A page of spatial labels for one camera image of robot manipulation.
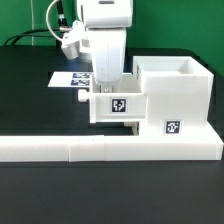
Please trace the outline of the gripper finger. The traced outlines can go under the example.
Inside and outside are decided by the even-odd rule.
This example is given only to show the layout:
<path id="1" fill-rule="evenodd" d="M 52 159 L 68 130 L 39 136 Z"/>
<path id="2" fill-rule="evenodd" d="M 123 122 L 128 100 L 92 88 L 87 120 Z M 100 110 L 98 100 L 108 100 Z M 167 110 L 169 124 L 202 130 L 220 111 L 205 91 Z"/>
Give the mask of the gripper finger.
<path id="1" fill-rule="evenodd" d="M 102 92 L 103 93 L 111 93 L 112 92 L 112 86 L 111 85 L 102 85 Z"/>

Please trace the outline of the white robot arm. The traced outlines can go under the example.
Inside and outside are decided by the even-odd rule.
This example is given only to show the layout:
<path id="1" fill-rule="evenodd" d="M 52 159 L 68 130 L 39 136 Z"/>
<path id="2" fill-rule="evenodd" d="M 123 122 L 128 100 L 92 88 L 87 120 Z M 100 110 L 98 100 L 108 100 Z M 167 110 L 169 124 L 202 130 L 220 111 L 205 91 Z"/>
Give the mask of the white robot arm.
<path id="1" fill-rule="evenodd" d="M 122 80 L 126 29 L 132 26 L 133 0 L 76 0 L 78 19 L 59 37 L 50 24 L 50 11 L 60 0 L 53 0 L 46 11 L 46 25 L 61 43 L 64 55 L 75 59 L 81 43 L 88 43 L 95 83 L 102 92 L 111 92 Z"/>

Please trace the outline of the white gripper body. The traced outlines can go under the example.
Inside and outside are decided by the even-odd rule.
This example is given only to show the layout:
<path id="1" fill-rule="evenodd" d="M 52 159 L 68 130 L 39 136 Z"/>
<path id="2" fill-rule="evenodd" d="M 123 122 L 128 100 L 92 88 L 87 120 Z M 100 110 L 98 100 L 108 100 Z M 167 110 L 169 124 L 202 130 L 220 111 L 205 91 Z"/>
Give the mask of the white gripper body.
<path id="1" fill-rule="evenodd" d="M 116 85 L 123 76 L 126 29 L 89 29 L 88 37 L 96 83 Z"/>

